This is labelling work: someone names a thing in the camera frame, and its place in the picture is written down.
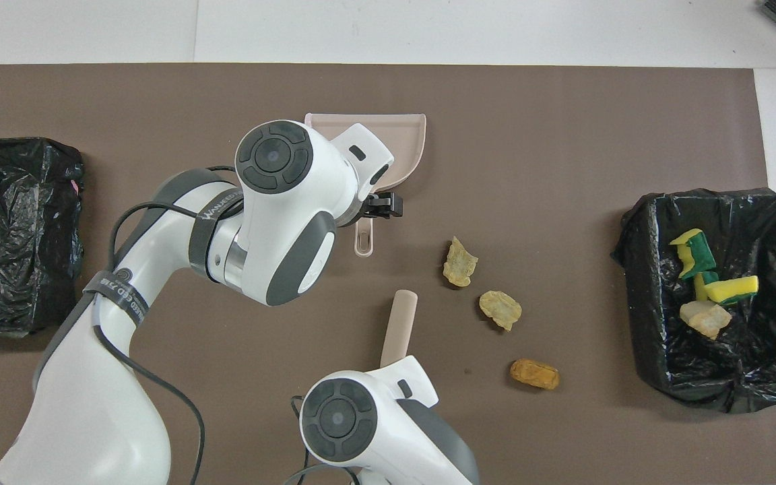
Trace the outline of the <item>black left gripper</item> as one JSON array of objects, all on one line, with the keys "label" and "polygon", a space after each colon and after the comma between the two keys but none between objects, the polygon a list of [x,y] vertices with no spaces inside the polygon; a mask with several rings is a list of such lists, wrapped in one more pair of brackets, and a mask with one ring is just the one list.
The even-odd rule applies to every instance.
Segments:
[{"label": "black left gripper", "polygon": [[401,205],[403,199],[394,191],[381,191],[381,193],[369,194],[363,201],[360,209],[360,218],[400,218],[403,217],[403,209],[394,206],[377,205]]}]

